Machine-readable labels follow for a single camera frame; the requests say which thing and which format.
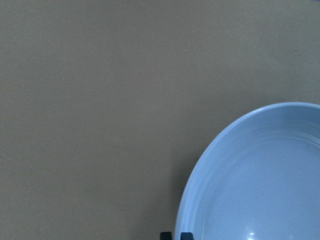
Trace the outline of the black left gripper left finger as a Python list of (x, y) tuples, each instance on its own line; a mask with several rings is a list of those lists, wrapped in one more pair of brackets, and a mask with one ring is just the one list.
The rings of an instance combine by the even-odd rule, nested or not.
[(164, 231), (160, 233), (160, 240), (172, 240), (172, 232)]

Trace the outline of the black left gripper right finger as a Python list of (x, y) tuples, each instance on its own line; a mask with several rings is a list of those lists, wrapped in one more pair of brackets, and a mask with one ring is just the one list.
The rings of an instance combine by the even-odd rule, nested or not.
[(182, 232), (180, 234), (180, 240), (194, 240), (192, 232)]

